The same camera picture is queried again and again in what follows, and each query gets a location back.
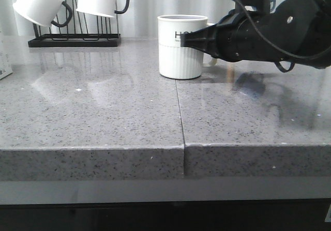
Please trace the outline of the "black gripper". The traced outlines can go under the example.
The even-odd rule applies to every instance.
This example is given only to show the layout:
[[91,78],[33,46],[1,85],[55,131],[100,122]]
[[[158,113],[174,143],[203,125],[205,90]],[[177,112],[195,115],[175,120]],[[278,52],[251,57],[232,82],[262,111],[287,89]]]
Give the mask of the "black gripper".
[[243,12],[231,10],[216,25],[182,33],[180,46],[193,48],[229,62],[240,60],[282,61],[287,56],[275,50],[255,31]]

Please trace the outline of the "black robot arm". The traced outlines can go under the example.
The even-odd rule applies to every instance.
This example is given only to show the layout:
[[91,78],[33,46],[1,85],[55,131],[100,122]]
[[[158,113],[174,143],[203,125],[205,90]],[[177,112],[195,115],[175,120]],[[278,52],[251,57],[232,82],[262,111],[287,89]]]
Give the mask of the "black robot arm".
[[180,44],[229,62],[283,61],[317,69],[330,66],[330,0],[232,0],[218,23],[183,33]]

